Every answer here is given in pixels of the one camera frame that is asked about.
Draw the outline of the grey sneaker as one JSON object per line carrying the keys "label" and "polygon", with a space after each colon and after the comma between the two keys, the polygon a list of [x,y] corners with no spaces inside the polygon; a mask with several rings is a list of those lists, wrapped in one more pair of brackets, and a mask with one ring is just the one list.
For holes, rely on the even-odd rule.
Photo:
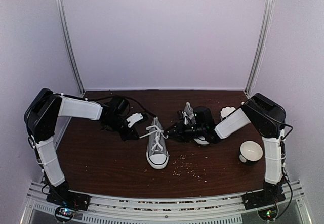
{"label": "grey sneaker", "polygon": [[164,169],[169,161],[169,153],[165,140],[164,129],[158,117],[154,117],[150,126],[146,127],[148,133],[140,136],[140,139],[148,137],[146,159],[149,165],[157,170]]}
{"label": "grey sneaker", "polygon": [[[192,123],[195,123],[195,116],[193,112],[193,108],[189,102],[186,102],[185,108],[182,111],[183,117],[184,117],[184,124],[189,125]],[[196,143],[206,146],[209,144],[208,141],[204,137],[197,137],[193,139]]]}

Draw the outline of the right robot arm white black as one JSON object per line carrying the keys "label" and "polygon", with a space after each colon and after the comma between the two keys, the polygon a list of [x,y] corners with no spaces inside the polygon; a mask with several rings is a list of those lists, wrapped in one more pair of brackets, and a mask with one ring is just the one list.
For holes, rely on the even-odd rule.
{"label": "right robot arm white black", "polygon": [[180,142],[197,139],[202,145],[219,143],[244,126],[252,124],[262,137],[266,158],[263,190],[259,199],[268,205],[279,196],[284,178],[285,128],[288,127],[286,111],[281,105],[256,93],[232,112],[223,108],[219,123],[214,122],[209,108],[192,108],[190,103],[186,104],[184,110],[178,111],[178,116],[179,121],[165,129],[165,135]]}

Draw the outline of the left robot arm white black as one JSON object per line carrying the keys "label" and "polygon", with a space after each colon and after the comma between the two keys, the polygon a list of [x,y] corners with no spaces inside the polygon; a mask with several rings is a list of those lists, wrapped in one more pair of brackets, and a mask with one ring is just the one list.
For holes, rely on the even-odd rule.
{"label": "left robot arm white black", "polygon": [[140,112],[125,115],[124,111],[130,107],[130,101],[132,98],[121,95],[89,100],[42,88],[29,105],[24,114],[28,140],[44,171],[51,194],[62,206],[69,205],[73,201],[73,195],[69,191],[54,146],[58,118],[99,121],[103,130],[117,132],[122,141],[137,140],[139,134],[135,125],[146,121],[153,113],[140,104]]}

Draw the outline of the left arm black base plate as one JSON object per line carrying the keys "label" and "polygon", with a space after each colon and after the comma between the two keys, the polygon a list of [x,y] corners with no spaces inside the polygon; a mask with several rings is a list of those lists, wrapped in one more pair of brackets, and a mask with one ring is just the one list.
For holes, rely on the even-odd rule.
{"label": "left arm black base plate", "polygon": [[46,197],[46,201],[60,206],[65,206],[74,210],[87,211],[91,200],[91,196],[68,191],[65,194],[59,194],[54,190],[50,190]]}

